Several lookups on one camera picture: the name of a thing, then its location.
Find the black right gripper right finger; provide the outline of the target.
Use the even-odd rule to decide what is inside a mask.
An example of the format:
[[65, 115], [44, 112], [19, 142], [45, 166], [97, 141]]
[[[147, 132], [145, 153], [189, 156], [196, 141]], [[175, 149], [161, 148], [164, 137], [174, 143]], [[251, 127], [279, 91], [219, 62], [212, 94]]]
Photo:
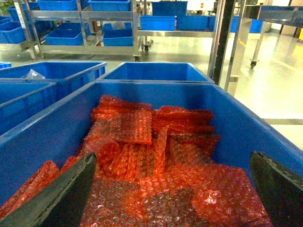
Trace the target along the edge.
[[250, 171], [275, 227], [303, 225], [303, 178], [263, 152], [252, 152]]

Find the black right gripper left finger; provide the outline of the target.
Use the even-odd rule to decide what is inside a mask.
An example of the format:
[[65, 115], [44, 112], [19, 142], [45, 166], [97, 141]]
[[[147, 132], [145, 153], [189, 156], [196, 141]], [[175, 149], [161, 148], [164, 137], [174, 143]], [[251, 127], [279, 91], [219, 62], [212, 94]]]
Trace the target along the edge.
[[97, 157], [89, 153], [47, 187], [1, 219], [2, 227], [78, 227], [87, 204]]

